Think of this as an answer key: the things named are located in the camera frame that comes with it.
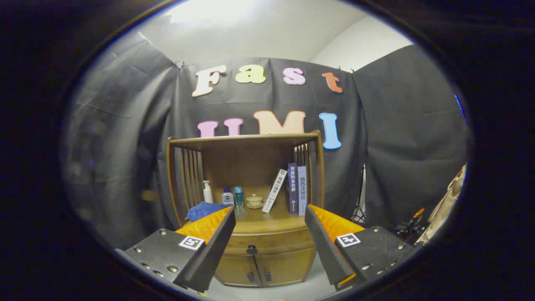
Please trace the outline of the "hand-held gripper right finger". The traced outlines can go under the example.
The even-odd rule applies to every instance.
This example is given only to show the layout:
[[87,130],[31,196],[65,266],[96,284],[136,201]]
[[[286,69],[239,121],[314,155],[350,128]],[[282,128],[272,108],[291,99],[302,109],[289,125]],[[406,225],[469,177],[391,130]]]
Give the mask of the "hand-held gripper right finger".
[[305,222],[336,290],[374,281],[418,250],[383,227],[364,228],[313,204],[306,206]]

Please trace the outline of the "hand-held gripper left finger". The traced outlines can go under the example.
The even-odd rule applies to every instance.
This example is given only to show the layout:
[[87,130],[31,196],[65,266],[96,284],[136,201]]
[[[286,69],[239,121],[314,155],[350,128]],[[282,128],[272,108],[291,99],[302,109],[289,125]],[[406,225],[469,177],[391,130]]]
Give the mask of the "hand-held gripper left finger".
[[118,257],[155,282],[200,293],[209,289],[236,225],[233,207],[225,207],[177,231],[158,229]]

